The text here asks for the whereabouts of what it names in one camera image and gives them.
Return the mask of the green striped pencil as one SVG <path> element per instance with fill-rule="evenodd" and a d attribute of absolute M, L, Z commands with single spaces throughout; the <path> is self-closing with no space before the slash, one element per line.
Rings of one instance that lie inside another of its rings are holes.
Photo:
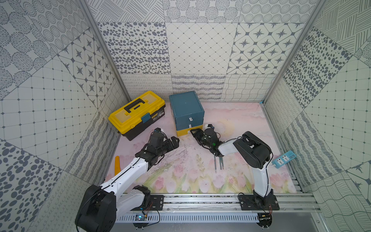
<path fill-rule="evenodd" d="M 214 156 L 214 170 L 215 170 L 215 173 L 217 173 L 217 161 L 216 161 L 216 156 Z"/>

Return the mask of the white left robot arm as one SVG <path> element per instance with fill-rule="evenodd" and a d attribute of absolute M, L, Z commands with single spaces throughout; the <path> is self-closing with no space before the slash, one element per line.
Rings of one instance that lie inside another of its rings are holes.
<path fill-rule="evenodd" d="M 179 148 L 179 142 L 179 138 L 168 138 L 162 129 L 156 128 L 148 142 L 122 171 L 100 186 L 91 185 L 86 190 L 75 218 L 76 229 L 108 232 L 117 216 L 133 209 L 139 209 L 146 218 L 156 204 L 151 200 L 151 191 L 140 185 L 129 193 L 126 190 L 136 179 L 157 165 L 166 153 Z"/>

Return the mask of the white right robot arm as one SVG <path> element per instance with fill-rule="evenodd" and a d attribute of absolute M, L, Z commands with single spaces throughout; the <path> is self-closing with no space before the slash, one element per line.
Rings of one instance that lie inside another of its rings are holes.
<path fill-rule="evenodd" d="M 252 168 L 255 184 L 253 195 L 238 195 L 242 208 L 251 206 L 263 211 L 273 210 L 276 198 L 267 170 L 273 156 L 271 148 L 265 142 L 250 131 L 246 131 L 237 138 L 222 142 L 212 126 L 205 130 L 192 129 L 190 133 L 197 143 L 211 152 L 215 158 L 219 157 L 221 160 L 229 154 L 239 153 L 240 157 Z"/>

